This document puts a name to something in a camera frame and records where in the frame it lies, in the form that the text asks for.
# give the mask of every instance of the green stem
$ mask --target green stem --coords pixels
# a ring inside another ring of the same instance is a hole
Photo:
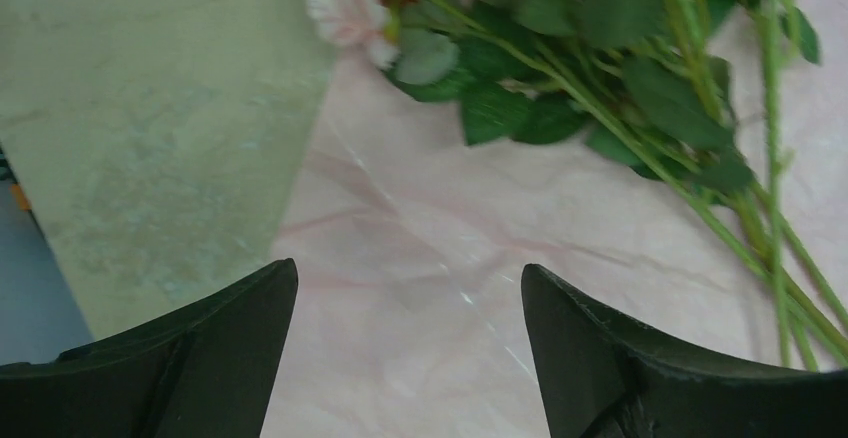
[[[774,243],[769,239],[768,234],[763,228],[763,222],[760,219],[759,210],[757,208],[756,202],[751,197],[750,193],[745,193],[743,195],[739,195],[735,200],[730,203],[731,208],[736,212],[736,216],[739,217],[739,220],[742,224],[742,231],[745,234],[748,242],[751,245],[751,248],[755,253],[760,257],[760,260],[768,266],[771,261],[771,255],[773,253],[772,248],[774,247]],[[782,267],[779,268],[779,272],[775,273],[772,271],[772,276],[781,275],[782,279],[785,281],[788,276],[788,273]],[[806,341],[797,341],[799,351],[801,355],[812,354],[812,349],[809,348],[809,343]],[[790,366],[791,363],[784,362],[783,366]]]
[[[848,355],[846,355],[842,351],[842,349],[839,346],[837,346],[837,344],[834,343],[822,331],[821,328],[816,326],[816,324],[813,322],[813,320],[809,316],[807,316],[807,315],[800,316],[800,317],[798,317],[798,321],[800,321],[801,324],[804,325],[804,327],[810,332],[810,334],[812,334],[813,337],[815,337],[816,340],[818,340],[818,342],[822,344],[824,349],[826,349],[828,351],[828,353],[830,353],[830,356],[832,356],[836,360],[836,362],[839,364],[840,367],[848,368]]]
[[[609,73],[612,76],[621,78],[621,70],[612,65],[604,63],[597,56],[592,55],[592,63],[597,66],[599,70],[604,71],[605,73]]]
[[[656,60],[658,63],[665,66],[666,68],[668,68],[679,76],[682,76],[686,79],[691,78],[692,74],[689,72],[689,70],[669,60],[669,54],[659,49],[659,45],[654,45],[650,42],[645,42],[641,46],[632,47],[631,51],[636,54],[641,54],[647,56],[648,58]]]
[[[537,83],[520,83],[515,85],[515,88],[520,91],[536,91],[539,93],[548,93],[552,91],[561,90],[559,83],[553,80],[541,81]]]
[[[612,57],[613,60],[615,60],[619,63],[624,61],[624,55],[622,55],[620,51],[610,49],[610,50],[606,50],[606,52],[607,52],[607,54],[609,54]]]
[[[685,153],[682,153],[678,150],[671,148],[670,146],[665,145],[664,143],[660,142],[660,140],[658,140],[657,138],[649,135],[648,133],[646,133],[642,130],[637,129],[636,134],[639,135],[639,138],[641,140],[645,141],[646,143],[648,143],[652,147],[660,150],[665,156],[676,161],[681,166],[686,168],[688,171],[690,171],[692,173],[697,173],[698,170],[700,169],[698,167],[698,164],[695,162],[695,160],[693,160],[692,158],[687,156]]]
[[[606,127],[613,135],[616,136],[616,138],[621,140],[628,149],[633,152],[633,154],[635,154],[642,162],[645,163],[645,165],[648,166],[651,171],[653,171],[662,181],[668,184],[672,190],[682,197],[701,218],[701,220],[703,220],[704,223],[718,236],[718,238],[721,239],[739,257],[742,263],[756,277],[763,280],[769,286],[774,285],[771,279],[771,274],[762,266],[759,259],[752,255],[745,245],[740,242],[726,226],[724,226],[724,224],[712,213],[712,211],[710,211],[709,206],[699,197],[690,194],[683,184],[662,166],[662,163],[660,163],[656,157],[647,152],[644,147],[642,147],[642,145],[619,124],[618,119],[606,108],[606,106],[598,102],[579,84],[573,75],[565,72],[558,74],[550,67],[539,65],[520,51],[515,51],[521,55],[514,55],[516,58],[524,61],[524,63],[528,66],[547,73],[551,76],[551,78],[557,80],[563,90],[568,92],[571,97],[574,98],[586,111],[591,113],[595,119],[601,123],[601,125]],[[549,55],[546,56],[547,59],[556,60],[555,56],[550,56],[550,50],[546,51],[544,47],[542,47],[542,51],[543,54]],[[832,346],[829,347],[837,349],[842,358],[848,359],[846,358],[848,357],[848,339],[839,333],[839,330],[837,330],[833,324],[830,323],[827,317],[824,316],[818,308],[816,308],[815,303],[807,297],[804,291],[801,290],[797,284],[790,281],[788,285],[788,291],[793,297],[793,300],[787,304],[789,311],[799,318],[809,318],[809,321],[818,328],[817,331],[820,332],[819,335],[825,337],[825,339],[830,342],[828,345]]]
[[[771,200],[768,205],[771,226],[771,263],[774,272],[775,299],[778,332],[780,336],[780,359],[790,366],[789,354],[789,311],[787,309],[786,279],[778,270],[783,268],[783,226],[780,214],[780,17],[778,0],[765,0],[764,6],[755,16],[762,41],[763,84],[765,87],[766,149],[768,152],[768,183]]]
[[[580,62],[580,68],[583,70],[583,73],[591,82],[592,86],[600,90],[606,98],[615,101],[615,95],[609,90],[609,88],[601,83],[598,76],[595,74],[595,69],[590,66],[589,60],[586,58],[586,53],[580,48],[580,43],[576,40],[569,39],[564,44],[570,48],[571,52],[577,57],[577,60]]]
[[[479,31],[479,32],[486,32],[487,31],[486,28],[483,25],[481,25],[480,23],[477,23],[476,21],[471,19],[468,15],[463,13],[462,10],[455,8],[453,5],[448,3],[446,0],[427,0],[427,1],[433,3],[434,5],[438,6],[439,8],[450,13],[454,18],[458,19],[459,21],[461,21],[465,25],[469,26],[471,29],[473,29],[475,31]]]
[[[793,0],[780,0],[786,11],[787,20],[789,21],[789,41],[792,46],[789,47],[789,56],[787,62],[794,60],[801,50],[801,21],[798,16],[798,8]]]
[[[771,197],[759,183],[754,184],[754,195],[756,195],[757,200],[760,202],[762,207],[769,207]],[[789,224],[784,216],[780,217],[780,226],[783,229],[786,241],[789,244],[789,248],[792,250],[792,254],[798,259],[801,266],[804,268],[804,271],[806,271],[809,275],[810,280],[813,282],[813,286],[815,286],[816,291],[819,292],[819,296],[825,304],[827,304],[831,311],[833,311],[833,314],[836,315],[836,319],[842,326],[842,329],[848,332],[848,310],[845,309],[845,306],[842,304],[839,296],[837,296],[836,292],[830,286],[830,283],[828,283],[827,278],[825,278],[824,273],[822,273],[821,269],[816,264],[816,261],[801,241],[801,238],[798,237],[798,234],[795,233],[794,228],[792,228],[792,225]]]
[[[663,0],[668,14],[666,22],[674,32],[677,46],[691,70],[690,80],[695,86],[698,98],[704,104],[707,113],[721,123],[724,121],[722,106],[713,92],[716,89],[715,80],[710,73],[707,55],[704,51],[704,33],[706,33],[706,30],[701,30],[699,20],[693,16],[692,10],[685,5],[691,1]]]
[[[807,339],[807,331],[797,321],[792,322],[792,336],[795,338],[795,342],[798,343],[798,350],[801,352],[801,361],[804,363],[804,368],[809,371],[819,371],[816,355],[810,346],[810,340]]]
[[[654,49],[665,56],[665,60],[670,63],[675,63],[675,66],[679,66],[678,63],[682,60],[683,57],[676,53],[674,50],[672,50],[668,46],[668,44],[663,41],[662,38],[655,36],[653,38],[650,38],[650,41]]]

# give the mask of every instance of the marble countertop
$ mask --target marble countertop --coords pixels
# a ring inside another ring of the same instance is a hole
[[[333,62],[300,0],[0,0],[0,141],[95,338],[268,260]]]

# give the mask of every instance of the artificial flower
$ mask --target artificial flower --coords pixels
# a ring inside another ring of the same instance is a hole
[[[390,13],[380,0],[306,0],[306,8],[322,39],[340,47],[362,46],[381,69],[397,58],[397,45],[384,34]]]

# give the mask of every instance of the table surface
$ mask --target table surface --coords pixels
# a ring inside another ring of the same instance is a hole
[[[333,62],[300,0],[0,0],[0,140],[95,338],[268,260]]]

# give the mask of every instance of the orange object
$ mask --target orange object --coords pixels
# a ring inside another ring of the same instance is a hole
[[[18,202],[18,208],[21,211],[31,211],[32,206],[29,204],[29,200],[26,195],[24,195],[24,190],[21,188],[21,185],[12,185],[12,196],[15,197],[15,201]]]

